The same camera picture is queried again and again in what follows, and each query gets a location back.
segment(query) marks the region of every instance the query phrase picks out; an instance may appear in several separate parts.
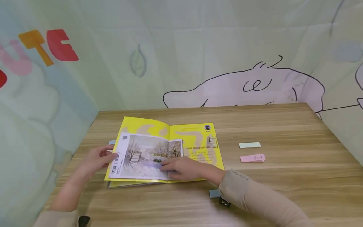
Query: wrist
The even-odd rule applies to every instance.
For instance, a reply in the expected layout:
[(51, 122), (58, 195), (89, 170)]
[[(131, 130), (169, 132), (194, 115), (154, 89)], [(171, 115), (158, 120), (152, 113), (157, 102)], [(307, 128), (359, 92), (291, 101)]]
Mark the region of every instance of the wrist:
[(216, 186), (219, 186), (224, 178), (225, 171), (215, 167), (212, 164), (203, 163), (203, 165), (204, 166), (201, 168), (200, 173), (201, 178), (212, 182)]
[(68, 181), (69, 183), (71, 183), (72, 185), (75, 186), (84, 186), (89, 180), (89, 177), (87, 176), (87, 174), (83, 174), (83, 171), (80, 169), (76, 169), (75, 172), (73, 172)]

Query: red letter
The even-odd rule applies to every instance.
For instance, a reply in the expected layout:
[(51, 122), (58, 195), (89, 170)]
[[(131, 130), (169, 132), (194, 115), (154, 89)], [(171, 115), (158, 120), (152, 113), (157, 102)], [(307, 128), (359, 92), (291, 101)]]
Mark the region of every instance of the red letter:
[(70, 44), (63, 44), (63, 40), (69, 40), (63, 29), (49, 30), (46, 32), (46, 41), (50, 52), (60, 61), (78, 61), (79, 58)]
[(5, 85), (8, 78), (6, 77), (5, 73), (0, 70), (0, 88)]
[(20, 44), (16, 40), (10, 40), (10, 45), (13, 47), (15, 52), (19, 55), (19, 60), (14, 60), (6, 50), (0, 44), (0, 60), (3, 64), (14, 74), (18, 76), (28, 75), (32, 69), (32, 62), (21, 48)]
[(35, 48), (37, 49), (39, 55), (42, 57), (46, 66), (53, 65), (53, 61), (45, 52), (43, 47), (41, 46), (44, 43), (44, 38), (40, 34), (38, 30), (28, 31), (22, 34), (19, 34), (19, 39), (23, 42), (24, 46), (27, 49)]

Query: black clip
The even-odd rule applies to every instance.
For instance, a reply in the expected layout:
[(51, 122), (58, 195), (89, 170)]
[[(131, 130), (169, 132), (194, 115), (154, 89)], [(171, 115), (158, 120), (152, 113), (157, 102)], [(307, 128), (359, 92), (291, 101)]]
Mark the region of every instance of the black clip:
[(78, 226), (79, 227), (87, 227), (89, 221), (91, 220), (88, 216), (80, 216), (78, 219)]
[(231, 206), (231, 203), (228, 202), (227, 200), (223, 199), (222, 196), (219, 197), (219, 204), (221, 204), (224, 207), (229, 208)]

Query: open book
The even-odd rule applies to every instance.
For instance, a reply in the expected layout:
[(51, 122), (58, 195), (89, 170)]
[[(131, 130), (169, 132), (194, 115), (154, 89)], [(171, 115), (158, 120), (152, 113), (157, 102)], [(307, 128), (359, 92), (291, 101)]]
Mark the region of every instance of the open book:
[(173, 125), (135, 117), (125, 117), (118, 133), (105, 181), (109, 187), (151, 183), (173, 183), (161, 171), (168, 158), (188, 156), (224, 169), (213, 123)]

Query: beige jacket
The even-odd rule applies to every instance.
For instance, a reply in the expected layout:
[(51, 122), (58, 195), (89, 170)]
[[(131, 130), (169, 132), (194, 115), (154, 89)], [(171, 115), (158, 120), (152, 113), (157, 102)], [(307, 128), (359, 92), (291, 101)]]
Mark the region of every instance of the beige jacket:
[[(314, 226), (302, 210), (288, 198), (235, 170), (227, 171), (219, 186), (224, 199), (244, 211), (266, 219), (273, 226)], [(78, 227), (78, 213), (46, 211), (34, 227)]]

